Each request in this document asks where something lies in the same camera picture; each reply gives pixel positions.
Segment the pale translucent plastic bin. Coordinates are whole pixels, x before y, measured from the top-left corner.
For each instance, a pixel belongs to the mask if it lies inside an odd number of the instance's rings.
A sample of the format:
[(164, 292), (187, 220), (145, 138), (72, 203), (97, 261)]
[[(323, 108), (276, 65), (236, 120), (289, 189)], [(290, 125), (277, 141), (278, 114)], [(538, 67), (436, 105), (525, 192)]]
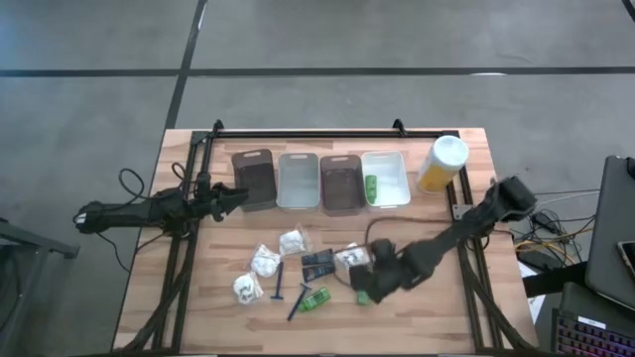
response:
[(278, 159), (277, 205), (286, 212), (315, 211), (320, 202), (318, 156), (288, 153)]

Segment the black power brick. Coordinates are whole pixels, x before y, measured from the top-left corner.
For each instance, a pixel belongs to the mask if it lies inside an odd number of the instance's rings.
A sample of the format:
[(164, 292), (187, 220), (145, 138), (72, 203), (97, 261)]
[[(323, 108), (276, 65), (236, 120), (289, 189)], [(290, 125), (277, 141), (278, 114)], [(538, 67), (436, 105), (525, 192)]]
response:
[(560, 266), (558, 260), (540, 251), (520, 252), (517, 258), (521, 263), (539, 271), (550, 271)]

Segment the smartphone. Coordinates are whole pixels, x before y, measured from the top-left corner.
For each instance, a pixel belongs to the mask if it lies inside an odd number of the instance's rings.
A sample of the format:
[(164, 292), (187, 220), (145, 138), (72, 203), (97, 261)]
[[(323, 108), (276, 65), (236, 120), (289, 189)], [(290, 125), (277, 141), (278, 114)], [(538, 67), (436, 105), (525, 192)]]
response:
[(624, 262), (626, 269), (635, 280), (635, 241), (621, 241), (616, 248)]

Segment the white plastic bin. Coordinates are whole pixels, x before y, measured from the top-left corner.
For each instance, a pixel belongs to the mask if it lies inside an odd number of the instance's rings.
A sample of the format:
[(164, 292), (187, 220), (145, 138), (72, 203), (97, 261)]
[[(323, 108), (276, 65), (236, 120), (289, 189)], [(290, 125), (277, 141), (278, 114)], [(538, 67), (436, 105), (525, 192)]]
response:
[(366, 195), (371, 211), (398, 209), (410, 203), (407, 170), (400, 152), (366, 152), (361, 156), (361, 165), (365, 184), (369, 177), (376, 177), (374, 199)]

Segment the black power adapter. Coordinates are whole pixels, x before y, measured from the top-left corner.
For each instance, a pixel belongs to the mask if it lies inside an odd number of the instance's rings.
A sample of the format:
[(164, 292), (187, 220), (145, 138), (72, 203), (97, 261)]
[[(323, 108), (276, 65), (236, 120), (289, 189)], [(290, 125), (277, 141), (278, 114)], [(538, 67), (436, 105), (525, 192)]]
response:
[(542, 229), (556, 235), (560, 235), (562, 230), (558, 222), (548, 216), (546, 213), (537, 212), (531, 216), (531, 221)]

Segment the grey metal stand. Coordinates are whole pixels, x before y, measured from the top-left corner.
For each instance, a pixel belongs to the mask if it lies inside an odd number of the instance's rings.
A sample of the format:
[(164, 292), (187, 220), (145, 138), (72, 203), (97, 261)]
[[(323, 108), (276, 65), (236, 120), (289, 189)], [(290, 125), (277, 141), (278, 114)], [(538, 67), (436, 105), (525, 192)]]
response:
[(0, 357), (15, 350), (51, 253), (74, 259), (78, 245), (44, 237), (0, 218)]

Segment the dark grey case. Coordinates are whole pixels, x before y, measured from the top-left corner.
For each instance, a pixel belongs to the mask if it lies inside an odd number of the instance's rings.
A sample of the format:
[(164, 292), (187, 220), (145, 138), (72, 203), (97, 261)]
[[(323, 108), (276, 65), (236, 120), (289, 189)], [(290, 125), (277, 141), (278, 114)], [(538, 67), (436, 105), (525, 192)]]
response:
[(635, 310), (572, 282), (564, 285), (560, 309), (635, 332)]

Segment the grey closed laptop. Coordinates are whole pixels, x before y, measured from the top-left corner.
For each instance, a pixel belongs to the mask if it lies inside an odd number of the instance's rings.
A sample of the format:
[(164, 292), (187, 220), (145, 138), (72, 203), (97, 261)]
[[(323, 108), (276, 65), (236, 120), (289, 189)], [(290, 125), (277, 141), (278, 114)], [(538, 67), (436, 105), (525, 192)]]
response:
[(605, 298), (635, 310), (635, 280), (616, 248), (635, 241), (635, 158), (609, 156), (604, 162), (586, 284)]

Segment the white paper sheet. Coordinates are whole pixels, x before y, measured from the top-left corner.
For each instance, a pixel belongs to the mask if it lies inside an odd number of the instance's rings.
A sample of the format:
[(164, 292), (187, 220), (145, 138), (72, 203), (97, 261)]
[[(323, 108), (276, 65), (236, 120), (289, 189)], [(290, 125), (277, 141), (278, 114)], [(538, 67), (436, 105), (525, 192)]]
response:
[[(526, 266), (525, 264), (519, 262), (518, 263), (519, 266), (519, 270), (521, 273), (521, 276), (523, 278), (529, 278), (529, 277), (533, 277), (533, 276), (537, 276), (538, 273), (535, 272), (534, 270), (532, 270), (530, 267)], [(531, 317), (532, 317), (532, 321), (533, 323), (536, 323), (540, 314), (540, 311), (542, 309), (544, 300), (545, 300), (545, 295), (541, 295), (541, 296), (535, 296), (535, 297), (528, 297), (528, 305), (530, 308), (530, 313), (531, 313)]]

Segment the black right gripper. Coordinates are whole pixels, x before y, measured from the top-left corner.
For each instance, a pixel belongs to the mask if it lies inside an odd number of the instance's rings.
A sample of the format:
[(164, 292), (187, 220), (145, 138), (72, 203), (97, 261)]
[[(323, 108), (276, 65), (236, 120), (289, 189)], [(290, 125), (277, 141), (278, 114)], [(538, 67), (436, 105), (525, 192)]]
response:
[(404, 254), (396, 251), (396, 246), (386, 238), (375, 240), (370, 245), (374, 257), (373, 270), (367, 265), (352, 266), (348, 269), (350, 285), (356, 292), (366, 292), (375, 303), (397, 289), (411, 288), (411, 270)]

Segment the yellow white wipes canister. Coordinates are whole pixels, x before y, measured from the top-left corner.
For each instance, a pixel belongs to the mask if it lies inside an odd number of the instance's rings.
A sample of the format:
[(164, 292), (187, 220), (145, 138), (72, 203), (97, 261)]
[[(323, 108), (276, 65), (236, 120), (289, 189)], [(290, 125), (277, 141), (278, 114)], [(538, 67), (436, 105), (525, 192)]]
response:
[(465, 142), (456, 136), (437, 138), (429, 149), (418, 176), (417, 187), (425, 192), (441, 192), (464, 168), (469, 156)]

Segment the dark translucent plastic bin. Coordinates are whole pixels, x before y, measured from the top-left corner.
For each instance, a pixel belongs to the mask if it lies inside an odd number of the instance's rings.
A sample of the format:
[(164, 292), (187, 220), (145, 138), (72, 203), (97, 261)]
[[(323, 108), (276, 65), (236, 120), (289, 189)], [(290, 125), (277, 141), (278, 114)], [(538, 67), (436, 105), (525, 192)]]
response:
[(240, 205), (244, 212), (274, 208), (277, 186), (273, 156), (269, 149), (240, 152), (231, 157), (236, 188), (247, 188), (248, 198)]
[(366, 204), (360, 157), (322, 157), (319, 169), (324, 213), (332, 217), (359, 214)]

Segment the backlit keyboard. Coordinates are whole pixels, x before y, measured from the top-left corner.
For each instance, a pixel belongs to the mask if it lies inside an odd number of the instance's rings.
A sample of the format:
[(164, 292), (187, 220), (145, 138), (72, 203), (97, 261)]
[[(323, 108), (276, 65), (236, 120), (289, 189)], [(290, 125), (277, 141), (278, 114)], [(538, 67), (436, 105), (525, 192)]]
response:
[(635, 357), (635, 328), (620, 329), (559, 308), (552, 312), (554, 353), (583, 357)]

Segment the blue disposable razor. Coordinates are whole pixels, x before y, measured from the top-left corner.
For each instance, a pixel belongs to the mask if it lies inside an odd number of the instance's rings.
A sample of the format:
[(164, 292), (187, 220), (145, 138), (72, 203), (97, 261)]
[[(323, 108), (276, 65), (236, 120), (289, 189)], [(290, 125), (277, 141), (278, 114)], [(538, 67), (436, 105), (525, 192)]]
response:
[(279, 263), (278, 269), (277, 269), (277, 282), (276, 282), (275, 293), (272, 296), (270, 296), (270, 299), (272, 299), (272, 300), (283, 300), (284, 299), (284, 297), (281, 294), (283, 275), (284, 275), (284, 267), (285, 267), (285, 263), (283, 261), (281, 261)]
[(291, 321), (294, 318), (294, 316), (297, 313), (297, 311), (299, 310), (300, 305), (302, 304), (306, 294), (312, 289), (306, 283), (300, 283), (300, 286), (301, 286), (302, 290), (301, 290), (301, 292), (300, 292), (295, 304), (293, 305), (291, 311), (289, 312), (289, 314), (287, 316), (287, 320), (288, 321)]

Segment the bagged white cotton pads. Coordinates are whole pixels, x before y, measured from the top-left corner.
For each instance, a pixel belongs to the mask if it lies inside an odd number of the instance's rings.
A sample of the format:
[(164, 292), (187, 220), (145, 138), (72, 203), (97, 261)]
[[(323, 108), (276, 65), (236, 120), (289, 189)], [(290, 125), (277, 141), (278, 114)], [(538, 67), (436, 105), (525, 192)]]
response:
[(339, 268), (348, 271), (352, 267), (368, 264), (370, 257), (364, 246), (350, 243), (342, 250), (334, 253), (334, 262)]
[(250, 304), (263, 294), (257, 275), (254, 272), (238, 277), (234, 281), (232, 288), (238, 302), (241, 304)]
[(280, 263), (281, 255), (271, 251), (266, 245), (260, 243), (255, 249), (250, 262), (250, 268), (262, 278), (271, 278), (276, 274)]
[(282, 256), (306, 253), (312, 249), (312, 240), (300, 223), (291, 231), (279, 236), (279, 251)]

